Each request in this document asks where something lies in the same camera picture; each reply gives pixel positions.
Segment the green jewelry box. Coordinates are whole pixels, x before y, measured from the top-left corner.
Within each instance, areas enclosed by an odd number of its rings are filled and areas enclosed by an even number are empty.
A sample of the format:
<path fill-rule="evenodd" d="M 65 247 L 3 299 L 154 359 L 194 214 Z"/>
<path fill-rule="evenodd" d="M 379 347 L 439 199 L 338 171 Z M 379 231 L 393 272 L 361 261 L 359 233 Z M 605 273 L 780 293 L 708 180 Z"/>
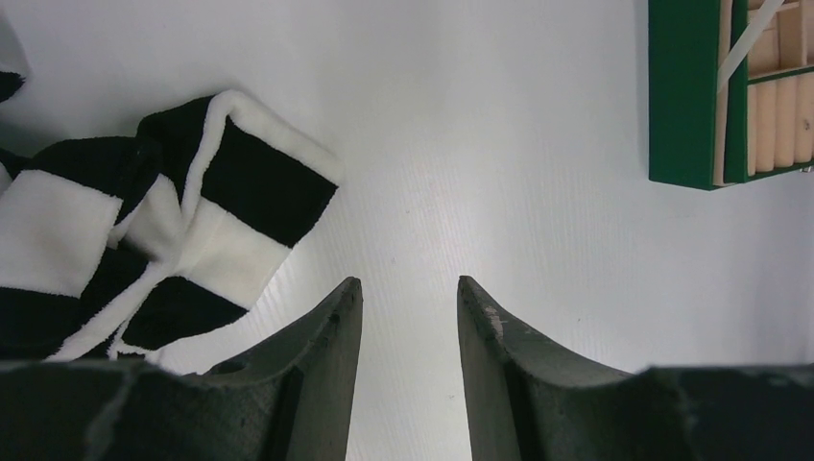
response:
<path fill-rule="evenodd" d="M 735 1 L 648 5 L 649 177 L 701 190 L 724 181 Z"/>

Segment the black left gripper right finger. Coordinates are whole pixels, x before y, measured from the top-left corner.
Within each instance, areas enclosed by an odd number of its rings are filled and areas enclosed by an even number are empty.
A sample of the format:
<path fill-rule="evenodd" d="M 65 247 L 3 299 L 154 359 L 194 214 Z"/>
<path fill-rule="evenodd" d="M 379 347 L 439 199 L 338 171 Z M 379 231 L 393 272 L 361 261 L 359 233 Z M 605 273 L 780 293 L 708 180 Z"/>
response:
<path fill-rule="evenodd" d="M 809 460 L 813 369 L 651 367 L 628 374 L 550 339 L 475 279 L 457 293 L 476 460 Z"/>

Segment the green jewelry tray with compartments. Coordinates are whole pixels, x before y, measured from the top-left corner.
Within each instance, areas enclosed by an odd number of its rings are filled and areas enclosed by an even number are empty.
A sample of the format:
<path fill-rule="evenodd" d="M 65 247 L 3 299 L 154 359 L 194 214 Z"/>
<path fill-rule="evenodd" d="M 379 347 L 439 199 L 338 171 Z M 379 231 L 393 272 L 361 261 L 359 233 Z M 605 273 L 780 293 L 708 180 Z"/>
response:
<path fill-rule="evenodd" d="M 813 4 L 735 1 L 724 181 L 813 168 Z"/>

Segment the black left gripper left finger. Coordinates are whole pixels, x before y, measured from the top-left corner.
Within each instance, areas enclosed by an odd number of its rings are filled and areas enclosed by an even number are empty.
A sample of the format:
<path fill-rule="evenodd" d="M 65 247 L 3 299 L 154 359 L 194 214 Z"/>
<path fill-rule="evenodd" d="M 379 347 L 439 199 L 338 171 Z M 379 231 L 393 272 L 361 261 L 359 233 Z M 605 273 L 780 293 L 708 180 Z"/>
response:
<path fill-rule="evenodd" d="M 342 460 L 363 325 L 357 278 L 203 375 L 146 361 L 5 361 L 5 460 Z"/>

